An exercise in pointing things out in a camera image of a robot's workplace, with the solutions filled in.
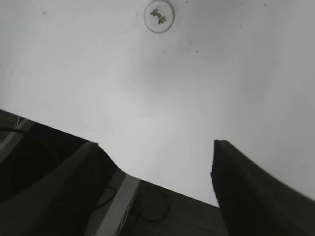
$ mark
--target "black cable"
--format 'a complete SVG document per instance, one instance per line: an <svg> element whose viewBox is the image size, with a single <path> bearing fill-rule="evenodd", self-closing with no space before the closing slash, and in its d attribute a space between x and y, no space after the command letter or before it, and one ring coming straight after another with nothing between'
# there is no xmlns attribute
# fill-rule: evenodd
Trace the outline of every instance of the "black cable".
<svg viewBox="0 0 315 236"><path fill-rule="evenodd" d="M49 154L51 155L51 157L54 159L56 165L59 165L59 160L58 160L58 156L55 153L55 151L50 148L44 141L40 140L39 138L37 138L36 136L30 134L29 132L25 131L25 130L21 130L21 129L15 129L15 128L7 128L7 127L2 127L0 128L0 132L13 132L13 133L19 133L19 134L24 134L25 136L31 137L33 140L41 143L49 152Z"/></svg>
<svg viewBox="0 0 315 236"><path fill-rule="evenodd" d="M100 205L96 206L93 208L93 211L95 211L96 209L99 209L100 207L106 205L107 203L109 203L111 200L113 200L113 198L116 196L117 193L117 189L113 188L113 187L106 187L108 189L112 189L113 190L113 194L110 196L109 199L107 199L105 202L101 203Z"/></svg>
<svg viewBox="0 0 315 236"><path fill-rule="evenodd" d="M149 219L145 216L143 216L142 214L142 207L140 206L140 219L143 220L143 221L146 221L146 222L157 222L157 221L161 221L161 220L164 220L167 215L170 213L171 211L171 206L170 206L170 203L167 202L167 205L166 205L166 212L164 213L164 215L160 216L160 217L157 217L157 218L153 218L153 219Z"/></svg>

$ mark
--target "dark floor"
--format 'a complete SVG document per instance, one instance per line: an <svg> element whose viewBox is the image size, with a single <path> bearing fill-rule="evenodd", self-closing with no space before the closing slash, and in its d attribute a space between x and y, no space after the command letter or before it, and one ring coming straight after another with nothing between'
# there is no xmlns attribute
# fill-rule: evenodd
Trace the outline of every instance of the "dark floor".
<svg viewBox="0 0 315 236"><path fill-rule="evenodd" d="M157 222L147 222L162 218ZM142 182L123 236L227 236L218 207Z"/></svg>

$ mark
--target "wire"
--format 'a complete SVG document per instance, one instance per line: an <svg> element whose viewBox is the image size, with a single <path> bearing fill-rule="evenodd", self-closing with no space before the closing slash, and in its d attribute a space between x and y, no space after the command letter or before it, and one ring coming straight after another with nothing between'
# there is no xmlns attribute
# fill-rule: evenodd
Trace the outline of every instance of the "wire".
<svg viewBox="0 0 315 236"><path fill-rule="evenodd" d="M7 128L7 127L2 127L0 128L0 132L13 132L13 133L19 133L19 134L24 134L25 136L31 137L32 139L34 139L35 141L41 143L49 152L49 154L51 155L51 157L54 159L56 165L59 165L59 160L58 160L58 156L55 153L55 151L50 148L44 141L40 140L39 138L37 138L36 136L28 133L25 130L21 130L21 129L15 129L15 128Z"/></svg>
<svg viewBox="0 0 315 236"><path fill-rule="evenodd" d="M148 218L148 217L143 216L143 214L142 214L142 205L140 203L140 219L143 220L143 221L146 221L146 222L151 222L151 223L164 220L167 217L167 215L170 213L170 211L171 211L171 205L170 205L170 202L167 199L167 197L165 197L165 202L166 202L166 211L165 211L165 213L162 216L160 216L160 217L151 218L151 219Z"/></svg>
<svg viewBox="0 0 315 236"><path fill-rule="evenodd" d="M100 205L94 207L93 211L95 211L96 209L99 209L100 207L106 205L107 203L109 203L111 200L113 200L113 198L116 196L116 193L117 193L117 189L116 188L113 188L113 187L106 187L108 189L111 189L113 190L113 194L110 196L109 199L107 199L105 202L101 203Z"/></svg>

